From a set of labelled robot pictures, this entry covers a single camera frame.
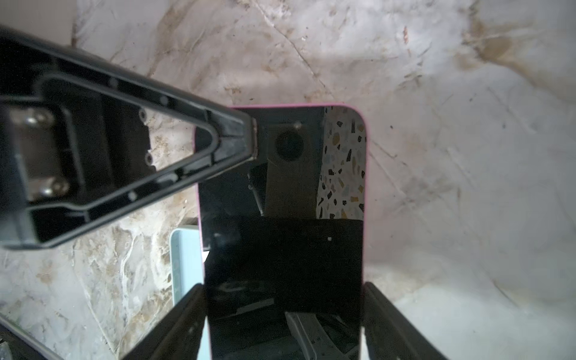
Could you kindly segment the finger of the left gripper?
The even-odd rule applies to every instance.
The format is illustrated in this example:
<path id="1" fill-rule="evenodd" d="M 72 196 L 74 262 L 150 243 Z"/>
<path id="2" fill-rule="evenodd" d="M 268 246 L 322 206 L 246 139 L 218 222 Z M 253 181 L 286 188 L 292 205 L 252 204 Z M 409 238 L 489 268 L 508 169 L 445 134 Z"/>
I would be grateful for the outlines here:
<path id="1" fill-rule="evenodd" d="M 199 131 L 157 169 L 147 111 Z M 257 155 L 250 115 L 1 28 L 1 246 L 54 248 Z"/>

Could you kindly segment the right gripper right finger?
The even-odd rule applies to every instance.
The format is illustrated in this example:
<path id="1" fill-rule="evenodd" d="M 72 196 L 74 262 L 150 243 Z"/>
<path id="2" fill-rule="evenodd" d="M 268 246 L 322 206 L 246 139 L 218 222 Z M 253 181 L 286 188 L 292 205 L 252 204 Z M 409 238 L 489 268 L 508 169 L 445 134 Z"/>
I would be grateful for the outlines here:
<path id="1" fill-rule="evenodd" d="M 362 325 L 371 359 L 440 359 L 433 346 L 371 282 L 363 286 Z"/>

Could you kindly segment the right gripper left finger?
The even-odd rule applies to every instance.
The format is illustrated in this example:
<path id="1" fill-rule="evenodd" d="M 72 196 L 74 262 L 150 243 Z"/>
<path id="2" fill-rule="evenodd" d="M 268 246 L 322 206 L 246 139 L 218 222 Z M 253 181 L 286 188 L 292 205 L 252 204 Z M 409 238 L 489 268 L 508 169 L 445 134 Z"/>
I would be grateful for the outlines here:
<path id="1" fill-rule="evenodd" d="M 205 287 L 198 283 L 125 358 L 197 359 L 206 315 Z"/>

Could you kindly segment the light blue phone case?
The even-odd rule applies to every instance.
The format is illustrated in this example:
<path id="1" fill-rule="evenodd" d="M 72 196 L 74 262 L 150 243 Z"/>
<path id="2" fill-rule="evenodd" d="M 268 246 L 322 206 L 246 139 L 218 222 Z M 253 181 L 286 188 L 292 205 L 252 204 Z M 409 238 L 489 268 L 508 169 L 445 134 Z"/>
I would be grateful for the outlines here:
<path id="1" fill-rule="evenodd" d="M 170 262 L 172 274 L 172 303 L 176 306 L 196 285 L 204 285 L 208 250 L 204 250 L 199 225 L 182 225 L 175 228 L 169 236 Z M 212 359 L 210 329 L 208 321 L 208 298 L 203 288 L 200 312 L 202 335 L 199 339 L 198 359 Z"/>

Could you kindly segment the black phone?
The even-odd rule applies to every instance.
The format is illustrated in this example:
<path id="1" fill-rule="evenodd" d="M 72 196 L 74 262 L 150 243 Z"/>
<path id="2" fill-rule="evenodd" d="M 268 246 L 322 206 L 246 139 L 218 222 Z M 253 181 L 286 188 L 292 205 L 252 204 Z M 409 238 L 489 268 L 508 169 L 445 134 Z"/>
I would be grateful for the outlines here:
<path id="1" fill-rule="evenodd" d="M 358 359 L 367 129 L 345 105 L 247 108 L 257 156 L 198 187 L 213 359 Z"/>

